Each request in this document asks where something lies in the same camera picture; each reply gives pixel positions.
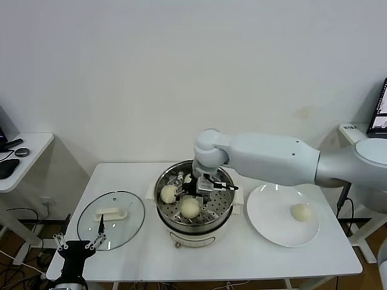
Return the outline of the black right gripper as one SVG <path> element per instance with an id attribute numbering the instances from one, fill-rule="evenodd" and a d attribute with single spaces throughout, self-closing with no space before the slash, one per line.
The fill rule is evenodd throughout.
<path id="1" fill-rule="evenodd" d="M 185 176 L 184 172 L 180 171 L 178 172 L 175 186 L 177 187 L 175 192 L 176 201 L 180 200 L 183 193 L 200 197 L 202 210 L 207 210 L 210 194 L 216 191 L 215 182 L 206 173 L 196 179 L 190 173 Z"/>

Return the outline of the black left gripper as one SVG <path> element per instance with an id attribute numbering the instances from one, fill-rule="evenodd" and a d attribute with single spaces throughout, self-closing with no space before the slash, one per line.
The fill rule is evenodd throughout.
<path id="1" fill-rule="evenodd" d="M 57 252 L 64 259 L 59 280 L 80 280 L 83 277 L 85 261 L 95 255 L 95 250 L 106 240 L 104 214 L 100 216 L 97 236 L 92 241 L 70 240 L 66 242 L 65 234 L 70 223 L 71 214 L 68 214 L 53 239 Z"/>

